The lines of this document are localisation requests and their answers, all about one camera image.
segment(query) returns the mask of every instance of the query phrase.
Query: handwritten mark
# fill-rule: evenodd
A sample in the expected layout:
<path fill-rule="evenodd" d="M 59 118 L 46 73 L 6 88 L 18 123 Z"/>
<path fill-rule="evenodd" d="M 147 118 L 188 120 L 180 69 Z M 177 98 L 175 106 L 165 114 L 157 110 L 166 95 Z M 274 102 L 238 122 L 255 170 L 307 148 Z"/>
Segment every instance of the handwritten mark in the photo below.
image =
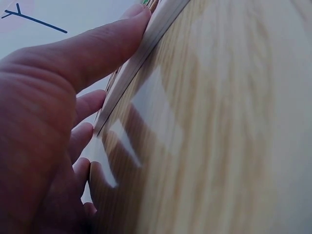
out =
<path fill-rule="evenodd" d="M 38 20 L 38 19 L 35 19 L 35 18 L 26 16 L 26 15 L 23 15 L 23 14 L 21 13 L 21 11 L 20 11 L 20 5 L 19 5 L 18 3 L 16 3 L 16 7 L 17 7 L 17 10 L 18 10 L 17 12 L 5 10 L 4 12 L 7 13 L 7 15 L 1 17 L 1 19 L 5 18 L 5 17 L 8 17 L 8 16 L 10 16 L 10 15 L 19 16 L 19 17 L 22 17 L 22 18 L 25 18 L 25 19 L 34 21 L 34 22 L 36 22 L 36 23 L 43 24 L 43 25 L 45 25 L 45 26 L 47 26 L 47 27 L 56 29 L 56 30 L 58 30 L 58 31 L 60 31 L 60 32 L 67 33 L 67 31 L 65 31 L 65 30 L 63 30 L 63 29 L 61 29 L 61 28 L 55 27 L 55 26 L 53 26 L 53 25 L 51 25 L 51 24 L 45 23 L 45 22 L 40 21 L 40 20 Z"/>

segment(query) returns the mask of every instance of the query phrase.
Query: fingernail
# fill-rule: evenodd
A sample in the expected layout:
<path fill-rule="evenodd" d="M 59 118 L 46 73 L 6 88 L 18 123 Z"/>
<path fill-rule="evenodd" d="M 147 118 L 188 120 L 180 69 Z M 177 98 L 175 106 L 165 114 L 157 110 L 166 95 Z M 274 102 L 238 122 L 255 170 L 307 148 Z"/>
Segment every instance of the fingernail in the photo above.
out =
<path fill-rule="evenodd" d="M 131 6 L 128 10 L 126 10 L 125 13 L 121 16 L 122 20 L 132 18 L 134 16 L 137 16 L 145 9 L 145 6 L 143 4 L 135 4 Z"/>

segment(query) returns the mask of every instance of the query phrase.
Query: skin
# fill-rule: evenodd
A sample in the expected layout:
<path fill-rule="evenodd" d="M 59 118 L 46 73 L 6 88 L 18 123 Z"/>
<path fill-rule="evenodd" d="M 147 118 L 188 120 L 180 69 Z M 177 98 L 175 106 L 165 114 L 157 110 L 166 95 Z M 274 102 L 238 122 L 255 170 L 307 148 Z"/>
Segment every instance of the skin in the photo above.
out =
<path fill-rule="evenodd" d="M 4 233 L 86 233 L 96 209 L 81 196 L 90 162 L 79 158 L 106 93 L 77 93 L 137 50 L 151 12 L 122 19 L 0 61 L 0 221 Z"/>

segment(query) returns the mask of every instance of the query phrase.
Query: wood grain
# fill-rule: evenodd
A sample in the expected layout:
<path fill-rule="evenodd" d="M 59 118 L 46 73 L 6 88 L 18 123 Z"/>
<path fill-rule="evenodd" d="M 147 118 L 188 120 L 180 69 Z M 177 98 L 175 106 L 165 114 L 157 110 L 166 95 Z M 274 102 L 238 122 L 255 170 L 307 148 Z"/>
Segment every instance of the wood grain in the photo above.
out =
<path fill-rule="evenodd" d="M 95 233 L 311 231 L 309 9 L 190 1 L 101 131 Z"/>

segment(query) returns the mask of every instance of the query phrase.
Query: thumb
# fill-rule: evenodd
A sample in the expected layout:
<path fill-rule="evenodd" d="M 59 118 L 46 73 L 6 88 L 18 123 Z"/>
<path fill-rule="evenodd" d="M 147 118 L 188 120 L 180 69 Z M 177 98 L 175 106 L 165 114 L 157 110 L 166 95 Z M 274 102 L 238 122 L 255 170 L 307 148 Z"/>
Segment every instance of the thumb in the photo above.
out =
<path fill-rule="evenodd" d="M 134 54 L 150 17 L 146 6 L 135 4 L 121 20 L 66 40 L 21 49 L 3 62 L 61 75 L 79 92 L 112 73 Z"/>

